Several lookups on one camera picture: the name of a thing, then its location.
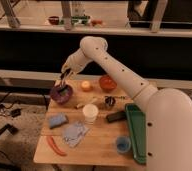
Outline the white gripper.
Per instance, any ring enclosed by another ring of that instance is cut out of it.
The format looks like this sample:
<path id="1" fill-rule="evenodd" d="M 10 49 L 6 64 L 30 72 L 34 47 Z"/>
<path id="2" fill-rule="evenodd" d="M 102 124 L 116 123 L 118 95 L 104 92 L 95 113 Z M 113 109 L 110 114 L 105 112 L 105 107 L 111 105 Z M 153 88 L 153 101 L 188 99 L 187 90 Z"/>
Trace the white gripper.
<path id="1" fill-rule="evenodd" d="M 76 61 L 76 57 L 74 55 L 70 55 L 66 62 L 62 65 L 61 68 L 60 80 L 64 81 L 69 78 L 70 75 L 77 74 L 79 72 L 78 62 Z"/>

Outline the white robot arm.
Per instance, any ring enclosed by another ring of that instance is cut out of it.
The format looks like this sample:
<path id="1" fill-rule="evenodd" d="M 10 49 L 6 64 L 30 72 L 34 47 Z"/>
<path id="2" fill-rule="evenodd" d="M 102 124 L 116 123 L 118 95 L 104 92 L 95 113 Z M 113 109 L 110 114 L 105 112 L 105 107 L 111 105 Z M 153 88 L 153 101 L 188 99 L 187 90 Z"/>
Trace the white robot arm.
<path id="1" fill-rule="evenodd" d="M 158 89 L 107 52 L 102 37 L 85 36 L 63 64 L 76 74 L 99 64 L 146 115 L 146 171 L 192 171 L 192 100 L 174 88 Z"/>

